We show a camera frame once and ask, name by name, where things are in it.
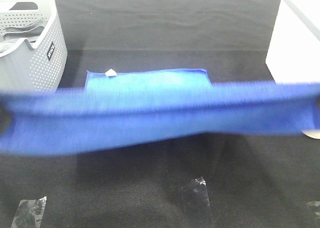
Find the blue microfibre towel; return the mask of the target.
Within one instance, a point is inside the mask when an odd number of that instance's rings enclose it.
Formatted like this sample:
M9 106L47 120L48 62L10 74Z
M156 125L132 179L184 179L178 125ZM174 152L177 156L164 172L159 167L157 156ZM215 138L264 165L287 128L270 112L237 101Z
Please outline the blue microfibre towel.
M1 93L0 151L55 156L206 132L298 134L320 127L319 88L212 83L202 69L89 73L83 88Z

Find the grey towel in basket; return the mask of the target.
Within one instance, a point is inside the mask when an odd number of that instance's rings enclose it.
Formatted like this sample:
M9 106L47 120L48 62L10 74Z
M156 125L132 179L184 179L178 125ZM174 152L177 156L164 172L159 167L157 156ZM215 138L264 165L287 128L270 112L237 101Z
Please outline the grey towel in basket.
M26 38L29 42L35 42L44 30L43 25L36 25L25 30L22 27L17 29L10 27L11 31L7 31L3 34L0 42L0 52L5 52L11 46L13 46L20 38Z

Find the clear tape strip middle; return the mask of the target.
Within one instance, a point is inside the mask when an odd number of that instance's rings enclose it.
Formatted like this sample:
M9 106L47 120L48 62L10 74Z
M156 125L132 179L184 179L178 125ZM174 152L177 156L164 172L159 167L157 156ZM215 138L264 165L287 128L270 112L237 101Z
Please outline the clear tape strip middle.
M206 181L191 180L181 188L183 213L188 228L213 228L213 216Z

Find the clear tape strip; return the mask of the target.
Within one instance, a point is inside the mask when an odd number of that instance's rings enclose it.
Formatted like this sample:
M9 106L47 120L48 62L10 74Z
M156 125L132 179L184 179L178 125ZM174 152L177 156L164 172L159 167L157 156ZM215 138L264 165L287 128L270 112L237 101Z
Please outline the clear tape strip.
M20 200L11 228L40 228L47 196L38 200Z
M311 210L317 219L320 218L320 201L307 202L306 206Z
M213 228L213 216L206 181L191 180L181 188L183 213L188 228Z

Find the grey perforated laundry basket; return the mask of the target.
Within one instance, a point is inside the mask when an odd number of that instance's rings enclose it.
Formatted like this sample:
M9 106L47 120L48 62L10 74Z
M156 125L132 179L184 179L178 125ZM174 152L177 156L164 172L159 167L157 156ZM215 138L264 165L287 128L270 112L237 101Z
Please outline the grey perforated laundry basket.
M5 92L55 91L67 60L56 0L0 0L0 39L10 27L43 25L35 42L20 38L0 53L0 88Z

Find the white plastic storage bin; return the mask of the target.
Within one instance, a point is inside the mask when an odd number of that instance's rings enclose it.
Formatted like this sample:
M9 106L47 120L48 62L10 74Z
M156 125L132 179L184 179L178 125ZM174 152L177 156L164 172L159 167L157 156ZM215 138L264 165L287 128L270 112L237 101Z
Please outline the white plastic storage bin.
M280 0L265 63L277 83L320 81L320 0Z

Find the clear tape strip left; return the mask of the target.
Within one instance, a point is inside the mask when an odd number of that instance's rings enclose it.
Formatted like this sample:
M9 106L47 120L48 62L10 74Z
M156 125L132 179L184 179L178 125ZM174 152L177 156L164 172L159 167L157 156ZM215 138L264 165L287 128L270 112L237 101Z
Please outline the clear tape strip left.
M38 200L20 200L11 228L40 228L47 196Z

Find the clear tape strip right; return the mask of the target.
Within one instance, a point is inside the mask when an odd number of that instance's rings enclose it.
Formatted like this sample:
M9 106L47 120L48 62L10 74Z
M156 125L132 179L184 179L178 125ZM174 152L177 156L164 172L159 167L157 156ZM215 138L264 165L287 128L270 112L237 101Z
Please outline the clear tape strip right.
M311 210L317 219L320 218L320 201L307 202L306 206Z

